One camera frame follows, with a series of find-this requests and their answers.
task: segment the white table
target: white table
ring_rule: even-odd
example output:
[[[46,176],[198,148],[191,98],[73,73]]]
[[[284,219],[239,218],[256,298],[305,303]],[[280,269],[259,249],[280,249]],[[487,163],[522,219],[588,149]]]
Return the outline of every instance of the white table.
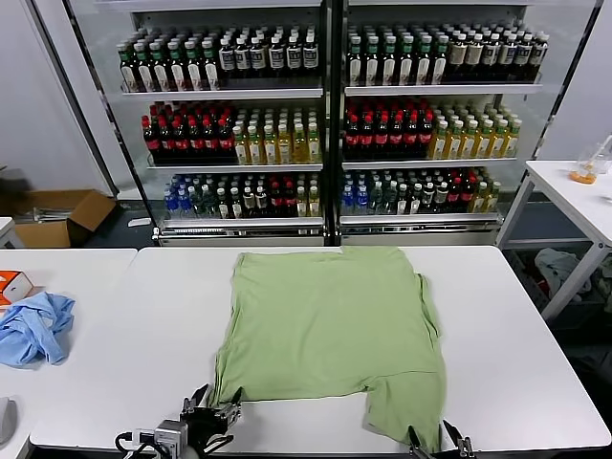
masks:
[[[21,239],[15,233],[15,222],[10,217],[0,217],[0,249],[23,249]]]
[[[563,311],[612,248],[612,175],[600,175],[592,185],[579,184],[569,178],[575,164],[528,161],[527,175],[495,242],[499,249],[504,249],[521,210],[537,186],[593,243],[542,311],[545,320],[553,320]]]
[[[70,350],[66,361],[57,366],[42,362],[33,369],[0,365],[0,396],[16,401],[18,415],[15,434],[0,446],[0,459],[25,457],[40,412],[48,403],[70,396],[63,388],[73,353],[98,317],[111,314],[113,304],[100,300],[117,284],[136,253],[134,249],[0,251],[0,268],[23,271],[35,287],[76,301],[73,329],[62,341]]]
[[[73,355],[71,397],[50,406],[31,441],[49,448],[112,449],[115,436],[178,419],[182,399],[214,382],[230,319],[232,269],[242,251],[140,251],[106,317]],[[610,433],[546,324],[494,247],[404,249],[432,286],[448,371],[444,418],[477,449],[600,447]],[[365,395],[243,405],[224,452],[393,453],[365,430]]]

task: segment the small white table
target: small white table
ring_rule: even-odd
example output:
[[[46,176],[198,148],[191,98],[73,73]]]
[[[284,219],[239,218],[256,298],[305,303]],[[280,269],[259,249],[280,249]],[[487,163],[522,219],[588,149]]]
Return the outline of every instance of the small white table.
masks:
[[[64,380],[73,355],[98,318],[113,314],[112,301],[101,300],[121,279],[136,253],[134,249],[0,251],[0,268],[23,271],[35,287],[76,301],[73,329],[62,341],[70,351],[66,361],[60,365],[43,361],[35,369],[0,365],[0,396],[16,401],[18,416],[17,430],[0,446],[0,459],[25,457],[28,437],[44,406],[71,396],[64,390]]]
[[[15,222],[10,217],[0,217],[0,249],[23,249],[21,239],[15,233]]]
[[[542,311],[547,321],[563,311],[612,248],[612,175],[600,175],[592,185],[579,184],[569,178],[575,164],[573,161],[528,161],[527,175],[495,242],[500,250],[504,249],[535,186],[593,242]]]

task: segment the display refrigerator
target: display refrigerator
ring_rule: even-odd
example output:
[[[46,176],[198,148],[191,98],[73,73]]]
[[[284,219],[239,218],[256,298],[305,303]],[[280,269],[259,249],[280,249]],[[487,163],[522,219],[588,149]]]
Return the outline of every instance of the display refrigerator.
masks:
[[[153,238],[219,246],[492,243],[602,3],[32,1]]]

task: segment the cardboard box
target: cardboard box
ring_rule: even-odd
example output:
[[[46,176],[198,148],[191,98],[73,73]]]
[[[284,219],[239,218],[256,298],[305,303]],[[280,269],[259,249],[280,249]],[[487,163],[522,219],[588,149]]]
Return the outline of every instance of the cardboard box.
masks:
[[[28,249],[65,249],[80,247],[111,213],[115,201],[93,189],[31,191],[15,207],[21,212],[34,207],[71,209],[67,220],[15,226]]]
[[[0,271],[0,311],[28,296],[32,288],[32,282],[25,273]]]

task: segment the blue cloth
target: blue cloth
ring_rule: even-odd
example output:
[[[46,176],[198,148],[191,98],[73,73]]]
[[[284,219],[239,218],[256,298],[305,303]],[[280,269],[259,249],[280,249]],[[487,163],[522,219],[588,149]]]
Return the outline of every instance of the blue cloth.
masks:
[[[38,353],[49,363],[66,358],[55,335],[73,325],[75,301],[66,296],[36,294],[13,303],[0,319],[0,363],[23,366]]]

